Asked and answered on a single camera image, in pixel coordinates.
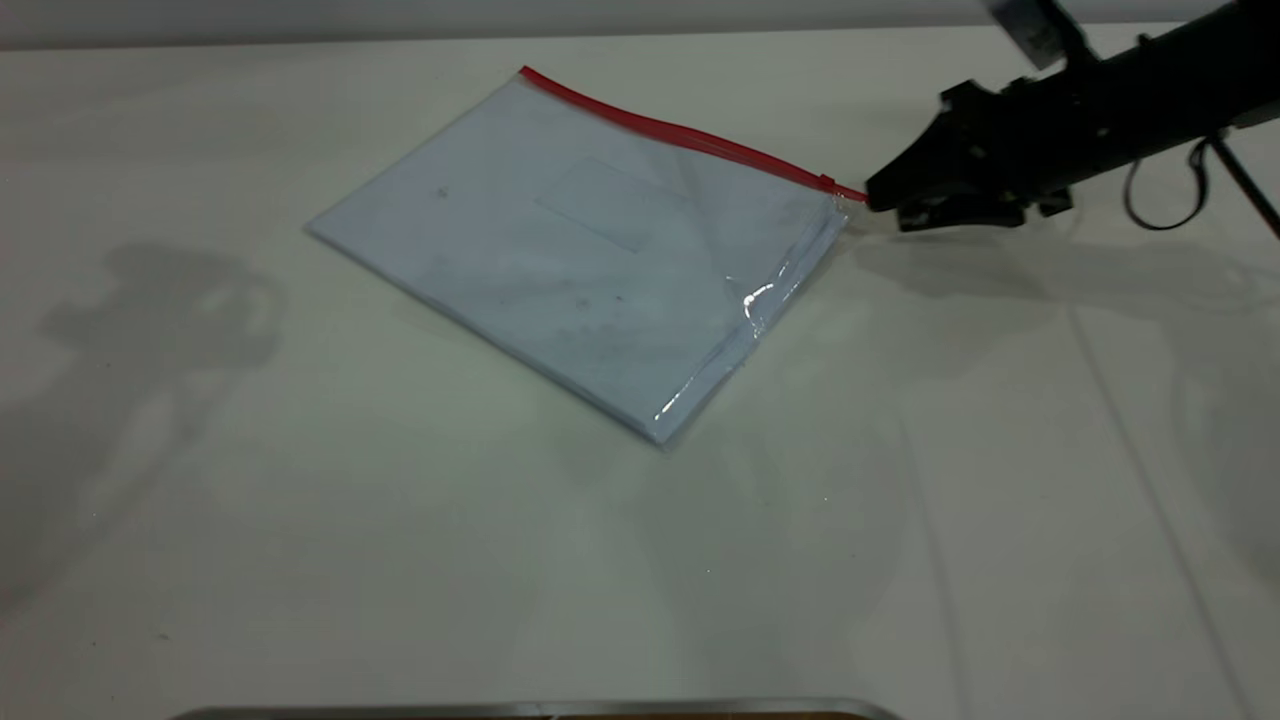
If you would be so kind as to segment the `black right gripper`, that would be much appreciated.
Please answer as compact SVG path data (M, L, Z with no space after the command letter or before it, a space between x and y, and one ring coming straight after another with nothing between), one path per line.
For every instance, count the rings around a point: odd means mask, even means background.
M1093 81L1059 72L1000 91L945 90L922 135L867 181L867 206L896 209L904 233L1024 225L1024 208L1001 199L1039 201L1096 173ZM988 199L923 199L936 190Z

